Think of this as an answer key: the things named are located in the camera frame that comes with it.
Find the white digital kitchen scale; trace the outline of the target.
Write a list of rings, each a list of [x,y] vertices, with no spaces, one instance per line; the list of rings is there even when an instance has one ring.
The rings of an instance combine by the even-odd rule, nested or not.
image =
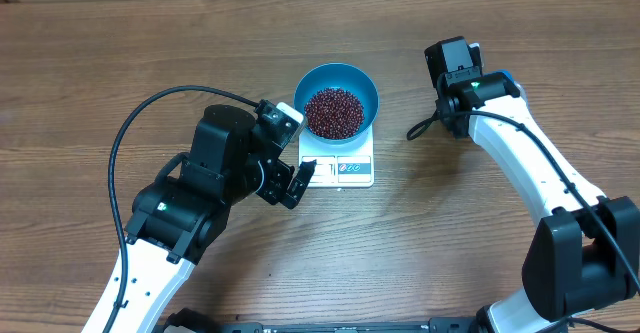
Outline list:
[[[316,162],[310,188],[369,188],[375,181],[373,127],[344,142],[304,130],[298,157],[300,162]]]

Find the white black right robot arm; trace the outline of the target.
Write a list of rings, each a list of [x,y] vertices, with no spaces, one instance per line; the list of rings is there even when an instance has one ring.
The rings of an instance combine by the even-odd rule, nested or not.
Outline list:
[[[639,294],[639,208],[584,178],[534,120],[505,71],[486,73],[462,37],[424,51],[437,93],[433,121],[483,148],[514,186],[535,225],[521,288],[481,308],[472,332],[562,332],[582,314]]]

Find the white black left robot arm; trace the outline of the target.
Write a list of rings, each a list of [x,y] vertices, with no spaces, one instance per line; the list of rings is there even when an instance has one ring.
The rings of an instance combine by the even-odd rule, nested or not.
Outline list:
[[[187,153],[179,153],[135,197],[125,253],[84,326],[87,332],[151,332],[207,247],[225,230],[231,207],[256,194],[295,208],[314,173],[279,158],[306,125],[288,104],[261,101],[255,112],[211,105]]]

